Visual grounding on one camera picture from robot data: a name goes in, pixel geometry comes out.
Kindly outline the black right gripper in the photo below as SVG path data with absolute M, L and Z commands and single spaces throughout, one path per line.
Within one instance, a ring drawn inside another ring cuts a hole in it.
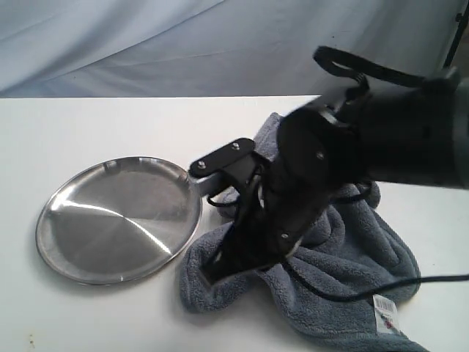
M 209 286 L 268 268 L 300 245 L 334 194 L 361 177 L 358 139 L 333 109 L 313 100 L 282 119 L 278 153 L 241 201 L 232 228 L 203 262 Z

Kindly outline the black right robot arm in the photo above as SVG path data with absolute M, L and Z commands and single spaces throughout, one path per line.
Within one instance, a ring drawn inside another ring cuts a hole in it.
M 284 262 L 347 184 L 468 187 L 468 83 L 446 71 L 413 88 L 338 87 L 292 111 L 272 160 L 224 166 L 237 212 L 200 267 L 207 283 Z

